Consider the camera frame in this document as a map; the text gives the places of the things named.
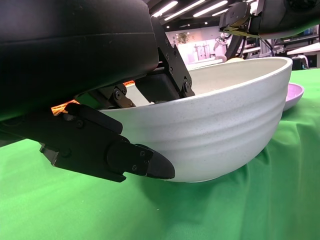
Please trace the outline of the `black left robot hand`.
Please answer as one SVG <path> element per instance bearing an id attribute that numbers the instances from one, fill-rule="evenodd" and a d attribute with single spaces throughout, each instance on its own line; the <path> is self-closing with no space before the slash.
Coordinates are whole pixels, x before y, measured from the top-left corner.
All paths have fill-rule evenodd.
<path id="1" fill-rule="evenodd" d="M 114 182 L 175 177 L 163 155 L 122 136 L 102 113 L 131 108 L 125 82 L 150 102 L 194 95 L 176 46 L 142 0 L 3 0 L 0 137 L 30 139 L 50 163 Z"/>

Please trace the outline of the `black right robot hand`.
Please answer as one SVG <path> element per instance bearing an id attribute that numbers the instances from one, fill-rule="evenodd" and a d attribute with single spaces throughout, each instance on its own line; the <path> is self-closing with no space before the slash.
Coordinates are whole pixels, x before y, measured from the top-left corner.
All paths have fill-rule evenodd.
<path id="1" fill-rule="evenodd" d="M 245 1 L 223 13 L 219 31 L 235 36 L 281 39 L 320 23 L 318 0 L 258 0 L 256 8 Z"/>

